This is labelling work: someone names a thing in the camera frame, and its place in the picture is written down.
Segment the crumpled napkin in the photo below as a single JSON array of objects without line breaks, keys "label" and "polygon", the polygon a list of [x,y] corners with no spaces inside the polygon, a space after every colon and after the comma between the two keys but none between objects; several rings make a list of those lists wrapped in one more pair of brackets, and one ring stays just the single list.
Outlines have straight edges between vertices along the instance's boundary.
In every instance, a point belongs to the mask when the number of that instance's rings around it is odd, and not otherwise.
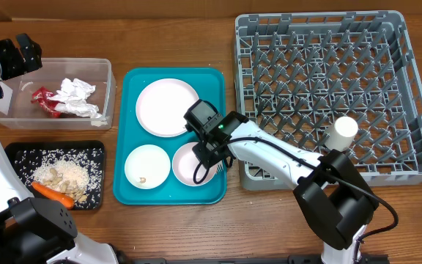
[{"label": "crumpled napkin", "polygon": [[56,95],[47,99],[60,102],[55,107],[56,111],[75,114],[79,117],[99,118],[102,117],[102,114],[98,113],[99,108],[86,102],[93,92],[95,92],[95,85],[90,85],[78,78],[73,81],[65,78],[61,90],[57,90]]}]

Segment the teal tray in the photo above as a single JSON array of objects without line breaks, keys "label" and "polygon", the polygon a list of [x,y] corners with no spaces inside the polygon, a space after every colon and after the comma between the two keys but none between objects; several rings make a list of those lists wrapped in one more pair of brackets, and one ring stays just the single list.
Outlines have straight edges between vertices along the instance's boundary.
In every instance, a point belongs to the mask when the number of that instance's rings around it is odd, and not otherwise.
[{"label": "teal tray", "polygon": [[118,141],[116,143],[114,195],[126,205],[206,205],[219,202],[226,193],[226,171],[219,172],[210,182],[190,187],[178,181],[172,169],[167,180],[157,188],[143,190],[131,185],[125,175],[128,155],[144,144],[162,147],[170,160],[175,152],[188,142],[197,142],[194,133],[172,138],[153,136],[145,131],[136,118],[136,100],[149,84],[162,78],[176,78],[190,84],[200,99],[211,102],[220,113],[226,113],[223,75],[212,68],[136,68],[123,80],[122,106]]}]

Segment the white plate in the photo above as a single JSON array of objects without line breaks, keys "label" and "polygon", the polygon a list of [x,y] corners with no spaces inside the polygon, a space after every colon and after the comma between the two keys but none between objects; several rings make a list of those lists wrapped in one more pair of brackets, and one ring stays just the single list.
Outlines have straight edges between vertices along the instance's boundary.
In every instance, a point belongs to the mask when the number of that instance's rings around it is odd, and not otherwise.
[{"label": "white plate", "polygon": [[136,117],[149,133],[161,137],[179,136],[187,131],[183,116],[199,99],[184,81],[165,78],[148,85],[136,101]]},{"label": "white plate", "polygon": [[[206,184],[218,171],[218,165],[216,164],[210,168],[210,171],[208,172],[206,179],[204,179],[204,182],[200,183],[199,185],[196,185],[193,182],[193,173],[195,172],[196,166],[199,164],[199,160],[192,150],[193,146],[196,144],[196,142],[184,144],[175,152],[174,158],[172,159],[172,171],[174,172],[175,177],[177,177],[181,183],[192,187]],[[196,180],[202,179],[204,173],[206,173],[206,169],[201,166],[196,175]]]},{"label": "white plate", "polygon": [[125,162],[128,181],[137,188],[156,188],[166,181],[170,172],[170,158],[158,146],[146,144],[133,150]]}]

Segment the plastic bin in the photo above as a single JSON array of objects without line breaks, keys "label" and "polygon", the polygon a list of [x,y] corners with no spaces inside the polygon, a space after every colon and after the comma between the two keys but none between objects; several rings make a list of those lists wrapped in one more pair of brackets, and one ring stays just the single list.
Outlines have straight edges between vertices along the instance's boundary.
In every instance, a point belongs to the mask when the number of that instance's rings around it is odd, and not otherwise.
[{"label": "plastic bin", "polygon": [[[0,124],[12,129],[111,128],[116,83],[107,59],[44,58],[42,63],[43,67],[39,70],[4,81],[12,94],[5,92],[0,100]],[[37,103],[31,103],[33,92],[40,87],[55,92],[61,88],[65,78],[79,78],[96,86],[87,103],[97,105],[102,117],[91,119],[69,115],[69,118],[51,118]]]},{"label": "plastic bin", "polygon": [[[326,154],[338,117],[360,130],[347,155],[370,186],[422,182],[422,84],[397,11],[240,15],[235,20],[237,109],[261,129]],[[240,163],[249,190],[287,188]]]}]

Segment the gray bin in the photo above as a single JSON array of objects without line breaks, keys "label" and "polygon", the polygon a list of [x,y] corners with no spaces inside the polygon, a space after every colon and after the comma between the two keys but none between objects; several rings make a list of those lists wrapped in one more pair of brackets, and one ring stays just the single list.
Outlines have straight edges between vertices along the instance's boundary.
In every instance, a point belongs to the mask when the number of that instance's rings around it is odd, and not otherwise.
[{"label": "gray bin", "polygon": [[[401,13],[240,15],[235,33],[238,112],[322,154],[325,129],[353,117],[360,130],[347,155],[370,186],[422,182],[422,84]],[[240,182],[287,188],[247,163]]]}]

